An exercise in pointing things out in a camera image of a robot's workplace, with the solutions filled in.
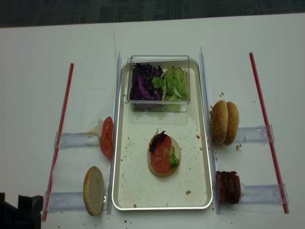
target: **clear plastic box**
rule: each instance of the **clear plastic box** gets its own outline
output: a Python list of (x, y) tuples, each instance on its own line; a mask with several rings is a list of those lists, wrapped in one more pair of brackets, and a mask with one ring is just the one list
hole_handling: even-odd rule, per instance
[[(132, 74), (136, 63), (150, 64), (158, 69), (160, 66), (165, 72), (167, 69), (174, 66), (175, 68), (180, 67), (186, 71), (186, 93), (187, 97), (185, 100), (179, 101), (159, 101), (159, 100), (132, 100), (130, 99), (132, 89)], [(127, 102), (131, 103), (133, 111), (154, 111), (154, 112), (186, 112), (190, 103), (190, 84), (189, 84), (189, 68), (190, 58), (188, 55), (156, 55), (156, 56), (139, 56), (134, 55), (128, 60), (130, 66), (129, 81), (128, 81), (128, 93)]]

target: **red straw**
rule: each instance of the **red straw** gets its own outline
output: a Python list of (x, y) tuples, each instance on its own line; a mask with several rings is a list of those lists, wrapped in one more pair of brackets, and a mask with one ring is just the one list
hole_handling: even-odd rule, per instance
[[(263, 94), (262, 94), (261, 86), (260, 86), (259, 80), (258, 80), (258, 74), (257, 74), (257, 70), (256, 70), (256, 65), (255, 65), (253, 53), (252, 52), (249, 53), (249, 56), (250, 56), (250, 61), (251, 61), (251, 65), (252, 65), (252, 70), (253, 70), (253, 74), (254, 74), (254, 79), (255, 79), (255, 83), (256, 83), (256, 88), (257, 88), (257, 92), (258, 92), (259, 101), (261, 103), (264, 122), (265, 122), (267, 133), (268, 133), (269, 145), (270, 145), (271, 155), (272, 155), (273, 164), (274, 164), (274, 168), (275, 168), (276, 179), (277, 179), (278, 185), (280, 186), (280, 185), (282, 185), (280, 168), (278, 166), (277, 159), (276, 159), (275, 146), (273, 144), (273, 141), (272, 141), (271, 135), (270, 135), (270, 131), (271, 131), (270, 127), (269, 127), (270, 125), (269, 125), (267, 112), (266, 112), (266, 108), (265, 108), (265, 104), (264, 104), (264, 100), (263, 100)], [(282, 197), (282, 201), (283, 201), (284, 213), (288, 214), (289, 210), (288, 210), (288, 205), (286, 204), (287, 202), (286, 202), (285, 195), (284, 195), (283, 190), (281, 188), (280, 188), (280, 191), (281, 191), (281, 197)]]
[(61, 138), (63, 120), (65, 118), (65, 113), (66, 113), (66, 108), (67, 108), (67, 102), (68, 102), (69, 90), (70, 90), (70, 85), (71, 85), (71, 80), (72, 80), (73, 68), (74, 68), (74, 64), (71, 63), (70, 71), (69, 71), (69, 77), (68, 77), (68, 81), (67, 81), (65, 99), (63, 101), (63, 106), (62, 106), (62, 111), (61, 111), (61, 121), (59, 123), (58, 132), (57, 132), (57, 139), (56, 139), (56, 144), (55, 144), (55, 149), (54, 149), (54, 155), (53, 155), (53, 162), (52, 162), (52, 166), (51, 166), (49, 184), (48, 184), (47, 194), (45, 196), (45, 205), (43, 207), (42, 221), (46, 221), (46, 219), (47, 219), (49, 199), (50, 199), (51, 190), (52, 190), (53, 169), (54, 169), (56, 159), (57, 159), (57, 154), (58, 154), (58, 144), (59, 144), (59, 140)]

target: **red tomato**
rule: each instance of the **red tomato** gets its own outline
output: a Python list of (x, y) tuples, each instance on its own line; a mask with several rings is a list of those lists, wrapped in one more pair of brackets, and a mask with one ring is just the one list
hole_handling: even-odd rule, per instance
[(170, 170), (170, 156), (168, 150), (171, 148), (171, 138), (166, 136), (163, 141), (159, 141), (156, 150), (151, 154), (153, 168), (158, 173), (166, 173)]
[(108, 117), (103, 123), (102, 135), (101, 135), (101, 151), (109, 159), (112, 156), (112, 130), (113, 122), (112, 118)]

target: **gray floor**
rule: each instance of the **gray floor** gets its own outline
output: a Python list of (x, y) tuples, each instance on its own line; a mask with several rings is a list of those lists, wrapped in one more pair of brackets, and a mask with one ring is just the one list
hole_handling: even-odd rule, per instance
[(156, 21), (305, 12), (305, 0), (0, 0), (0, 26)]

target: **metal tray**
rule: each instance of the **metal tray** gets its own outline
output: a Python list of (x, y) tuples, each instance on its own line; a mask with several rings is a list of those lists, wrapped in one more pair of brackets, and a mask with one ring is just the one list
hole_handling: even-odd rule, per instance
[[(133, 112), (126, 103), (129, 67), (121, 71), (112, 201), (119, 210), (204, 209), (212, 182), (198, 63), (190, 59), (191, 101), (185, 113)], [(147, 165), (149, 141), (157, 128), (177, 140), (181, 163), (169, 177)]]

